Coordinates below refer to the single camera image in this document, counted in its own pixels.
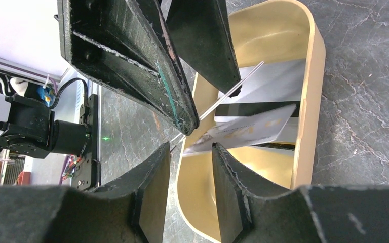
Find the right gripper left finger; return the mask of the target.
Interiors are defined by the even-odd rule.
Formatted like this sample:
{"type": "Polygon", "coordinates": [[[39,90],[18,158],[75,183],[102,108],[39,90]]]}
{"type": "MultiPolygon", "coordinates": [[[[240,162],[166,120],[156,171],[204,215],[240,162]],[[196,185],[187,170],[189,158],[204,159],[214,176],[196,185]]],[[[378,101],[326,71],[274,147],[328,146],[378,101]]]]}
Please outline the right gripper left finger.
{"type": "Polygon", "coordinates": [[[0,242],[162,242],[170,144],[91,192],[0,186],[0,242]]]}

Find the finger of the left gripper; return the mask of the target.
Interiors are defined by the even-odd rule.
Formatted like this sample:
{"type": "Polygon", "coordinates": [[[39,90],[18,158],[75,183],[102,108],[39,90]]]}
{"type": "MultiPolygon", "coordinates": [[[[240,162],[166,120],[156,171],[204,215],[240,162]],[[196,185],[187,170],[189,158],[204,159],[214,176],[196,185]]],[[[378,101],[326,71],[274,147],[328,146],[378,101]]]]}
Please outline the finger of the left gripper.
{"type": "Polygon", "coordinates": [[[172,1],[166,20],[176,51],[222,93],[240,80],[223,0],[172,1]]]}
{"type": "Polygon", "coordinates": [[[184,135],[200,123],[159,1],[58,1],[61,56],[184,135]]]}

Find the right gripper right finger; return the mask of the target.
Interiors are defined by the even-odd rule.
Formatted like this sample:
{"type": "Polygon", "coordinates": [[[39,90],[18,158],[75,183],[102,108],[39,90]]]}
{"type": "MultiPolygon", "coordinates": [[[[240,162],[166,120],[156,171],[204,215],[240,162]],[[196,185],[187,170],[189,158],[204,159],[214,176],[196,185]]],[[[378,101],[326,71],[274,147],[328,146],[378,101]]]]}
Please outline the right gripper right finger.
{"type": "Polygon", "coordinates": [[[389,242],[389,185],[286,189],[212,145],[222,242],[389,242]]]}

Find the silver VIP credit card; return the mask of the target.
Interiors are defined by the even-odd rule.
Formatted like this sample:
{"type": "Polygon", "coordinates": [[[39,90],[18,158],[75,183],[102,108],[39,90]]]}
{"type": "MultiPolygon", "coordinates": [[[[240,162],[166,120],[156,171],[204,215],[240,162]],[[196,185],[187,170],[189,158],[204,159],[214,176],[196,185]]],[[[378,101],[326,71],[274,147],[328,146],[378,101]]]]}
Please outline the silver VIP credit card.
{"type": "Polygon", "coordinates": [[[290,104],[214,126],[184,149],[182,155],[189,157],[210,152],[215,143],[226,149],[266,143],[295,144],[297,129],[288,125],[295,110],[296,104],[290,104]]]}

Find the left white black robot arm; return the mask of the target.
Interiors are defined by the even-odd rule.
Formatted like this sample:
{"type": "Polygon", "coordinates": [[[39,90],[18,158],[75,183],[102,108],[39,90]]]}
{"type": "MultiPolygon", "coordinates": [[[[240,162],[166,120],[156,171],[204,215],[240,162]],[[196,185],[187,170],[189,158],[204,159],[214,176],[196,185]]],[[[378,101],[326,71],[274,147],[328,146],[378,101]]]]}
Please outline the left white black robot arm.
{"type": "MultiPolygon", "coordinates": [[[[156,112],[188,136],[200,117],[181,66],[186,62],[221,92],[236,96],[240,73],[226,1],[59,1],[62,57],[80,73],[156,112]]],[[[0,148],[35,158],[85,156],[93,127],[54,118],[51,105],[0,91],[0,148]]]]}

